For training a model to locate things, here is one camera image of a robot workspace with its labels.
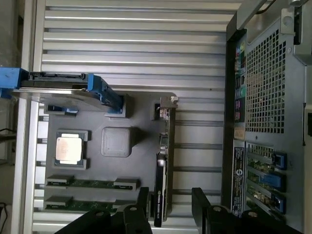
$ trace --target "ventilation grille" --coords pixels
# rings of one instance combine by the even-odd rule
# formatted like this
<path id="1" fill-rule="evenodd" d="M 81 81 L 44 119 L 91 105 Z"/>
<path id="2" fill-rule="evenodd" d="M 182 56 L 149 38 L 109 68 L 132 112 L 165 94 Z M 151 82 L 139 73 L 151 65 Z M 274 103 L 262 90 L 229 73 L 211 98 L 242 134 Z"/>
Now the ventilation grille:
<path id="1" fill-rule="evenodd" d="M 248 143 L 248 152 L 264 157 L 273 156 L 273 148 Z"/>
<path id="2" fill-rule="evenodd" d="M 276 30 L 247 54 L 248 132 L 284 133 L 285 52 Z"/>

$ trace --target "cable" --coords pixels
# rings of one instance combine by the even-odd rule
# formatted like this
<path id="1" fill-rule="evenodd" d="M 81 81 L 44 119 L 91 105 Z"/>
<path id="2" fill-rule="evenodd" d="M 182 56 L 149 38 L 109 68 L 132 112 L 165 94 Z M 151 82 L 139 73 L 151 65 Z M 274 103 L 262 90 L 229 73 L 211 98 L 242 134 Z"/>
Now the cable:
<path id="1" fill-rule="evenodd" d="M 0 130 L 0 132 L 3 132 L 3 131 L 5 131 L 5 130 L 10 131 L 10 132 L 12 132 L 12 133 L 16 133 L 15 130 L 12 130 L 12 129 L 9 129 L 9 128 L 3 128 L 3 129 Z"/>
<path id="2" fill-rule="evenodd" d="M 276 1 L 276 0 L 272 0 L 272 1 L 270 2 L 270 4 L 269 4 L 265 9 L 260 10 L 260 11 L 257 11 L 257 12 L 256 12 L 256 15 L 260 15 L 260 14 L 266 12 L 266 11 L 272 6 L 272 4 L 273 4 L 275 1 Z"/>
<path id="3" fill-rule="evenodd" d="M 6 210 L 6 203 L 0 202 L 0 205 L 4 206 L 3 208 L 4 208 L 4 212 L 5 212 L 5 219 L 4 219 L 4 222 L 3 222 L 2 227 L 0 229 L 0 234 L 2 234 L 3 229 L 4 229 L 4 225 L 5 225 L 5 223 L 6 223 L 7 219 L 8 219 L 8 211 Z"/>

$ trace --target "screw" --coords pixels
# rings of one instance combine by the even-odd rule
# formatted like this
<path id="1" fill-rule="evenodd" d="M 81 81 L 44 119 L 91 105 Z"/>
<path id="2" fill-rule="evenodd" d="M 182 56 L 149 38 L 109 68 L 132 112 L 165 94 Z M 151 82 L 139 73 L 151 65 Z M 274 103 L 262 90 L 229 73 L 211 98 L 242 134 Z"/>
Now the screw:
<path id="1" fill-rule="evenodd" d="M 257 215 L 256 212 L 249 212 L 248 215 L 251 216 L 251 217 L 253 217 L 253 218 L 258 217 L 258 215 Z"/>
<path id="2" fill-rule="evenodd" d="M 104 214 L 104 212 L 100 211 L 100 212 L 96 212 L 96 217 L 100 217 Z"/>
<path id="3" fill-rule="evenodd" d="M 215 207 L 214 207 L 214 211 L 220 212 L 220 211 L 221 211 L 221 208 L 218 207 L 218 206 L 215 206 Z"/>

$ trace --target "metal slats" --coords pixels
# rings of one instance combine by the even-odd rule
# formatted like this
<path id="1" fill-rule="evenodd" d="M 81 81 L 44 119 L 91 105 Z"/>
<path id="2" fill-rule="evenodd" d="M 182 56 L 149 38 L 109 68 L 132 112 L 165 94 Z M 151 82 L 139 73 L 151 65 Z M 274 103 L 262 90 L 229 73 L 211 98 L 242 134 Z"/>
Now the metal slats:
<path id="1" fill-rule="evenodd" d="M 96 73 L 114 89 L 179 97 L 173 212 L 154 233 L 197 233 L 191 188 L 220 202 L 225 31 L 241 0 L 38 0 L 34 70 Z M 39 115 L 44 116 L 42 106 Z M 34 205 L 40 211 L 46 121 L 39 121 Z M 75 214 L 35 212 L 34 231 L 55 232 Z"/>

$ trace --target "black cable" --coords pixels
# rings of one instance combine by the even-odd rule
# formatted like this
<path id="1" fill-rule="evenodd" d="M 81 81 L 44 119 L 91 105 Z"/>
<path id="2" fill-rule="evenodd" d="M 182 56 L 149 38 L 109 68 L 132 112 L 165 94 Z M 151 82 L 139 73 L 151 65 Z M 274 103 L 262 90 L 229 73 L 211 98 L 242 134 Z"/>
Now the black cable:
<path id="1" fill-rule="evenodd" d="M 5 130 L 10 131 L 10 132 L 12 132 L 12 133 L 16 133 L 15 130 L 12 130 L 12 129 L 9 129 L 9 128 L 3 128 L 3 129 L 0 130 L 0 132 L 3 132 L 3 131 L 5 131 Z"/>
<path id="2" fill-rule="evenodd" d="M 0 234 L 2 234 L 3 229 L 4 229 L 4 225 L 5 225 L 5 223 L 6 223 L 7 219 L 8 219 L 8 211 L 6 210 L 6 203 L 0 202 L 0 205 L 4 206 L 3 208 L 4 208 L 4 212 L 5 212 L 5 219 L 4 219 L 4 222 L 3 222 L 2 227 L 0 229 Z"/>
<path id="3" fill-rule="evenodd" d="M 276 0 L 272 0 L 272 1 L 270 2 L 270 4 L 269 4 L 265 9 L 257 11 L 257 12 L 256 12 L 256 15 L 260 15 L 260 14 L 266 12 L 266 11 L 272 6 L 272 4 L 273 4 L 275 1 L 276 1 Z"/>

